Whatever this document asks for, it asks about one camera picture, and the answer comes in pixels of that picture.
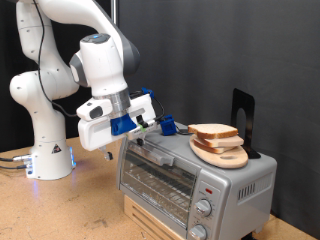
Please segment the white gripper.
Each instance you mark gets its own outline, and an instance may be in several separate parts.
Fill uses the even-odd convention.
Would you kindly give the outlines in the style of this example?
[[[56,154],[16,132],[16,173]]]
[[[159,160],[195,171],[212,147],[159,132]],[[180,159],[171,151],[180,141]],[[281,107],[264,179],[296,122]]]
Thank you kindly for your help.
[[[156,115],[148,94],[130,101],[128,112],[118,118],[111,119],[111,115],[104,115],[93,120],[81,119],[78,123],[80,142],[84,149],[92,151],[98,149],[107,161],[113,159],[113,154],[106,146],[118,139],[127,137],[136,139],[139,146],[145,143],[145,134],[157,128]]]

